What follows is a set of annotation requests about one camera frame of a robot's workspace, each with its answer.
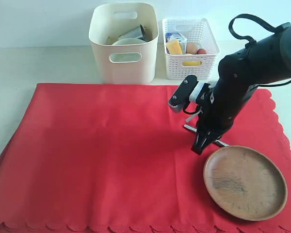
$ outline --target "brown egg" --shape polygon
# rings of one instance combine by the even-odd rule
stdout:
[[[206,50],[204,50],[204,49],[199,49],[199,50],[197,51],[197,54],[207,54],[207,52],[206,52]]]
[[[186,53],[196,54],[197,53],[197,44],[194,42],[186,43]]]

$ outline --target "plastic basket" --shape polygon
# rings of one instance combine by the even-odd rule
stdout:
[[[183,80],[188,75],[196,75],[199,80],[209,78],[219,47],[211,32],[208,21],[201,19],[168,19],[162,21],[165,46],[167,77],[173,80]],[[171,55],[166,49],[166,33],[180,32],[188,42],[195,42],[199,48],[206,50],[205,55]],[[184,66],[183,62],[200,61],[199,66]]]
[[[136,17],[118,18],[115,14],[133,13]],[[106,45],[109,37],[119,35],[142,25],[151,41],[136,45]],[[89,39],[93,48],[97,68],[105,83],[115,84],[145,84],[153,80],[157,41],[159,36],[158,24],[154,8],[147,3],[125,2],[109,3],[94,10]],[[133,62],[113,62],[112,54],[138,53],[140,59]]]

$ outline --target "table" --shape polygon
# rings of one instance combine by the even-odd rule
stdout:
[[[210,79],[218,79],[217,65],[244,41],[219,41],[221,50]],[[178,85],[166,77],[163,44],[158,44],[152,85]],[[91,47],[0,49],[0,153],[17,129],[37,83],[101,83]],[[291,143],[291,85],[270,88],[275,112]]]

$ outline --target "red tablecloth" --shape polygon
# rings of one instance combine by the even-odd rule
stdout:
[[[0,157],[0,232],[291,232],[291,151],[267,90],[223,141],[267,155],[288,184],[272,219],[224,212],[203,182],[206,158],[167,100],[176,86],[39,84]]]

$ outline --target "brown plate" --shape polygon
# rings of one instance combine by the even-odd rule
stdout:
[[[279,169],[247,147],[229,146],[214,152],[205,163],[204,181],[222,209],[245,220],[272,218],[287,202],[287,184]]]

